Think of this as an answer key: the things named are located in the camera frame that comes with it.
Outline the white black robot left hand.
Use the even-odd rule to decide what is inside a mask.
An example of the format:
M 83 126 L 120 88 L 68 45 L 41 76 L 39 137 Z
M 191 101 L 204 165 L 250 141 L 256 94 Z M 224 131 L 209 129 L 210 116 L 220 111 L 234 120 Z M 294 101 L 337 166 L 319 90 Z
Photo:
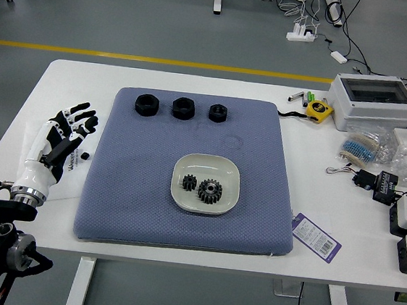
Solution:
M 87 135 L 96 132 L 98 117 L 88 102 L 63 109 L 47 120 L 38 131 L 24 162 L 24 171 L 12 190 L 27 188 L 48 196 L 49 189 L 63 174 L 67 157 L 80 146 Z

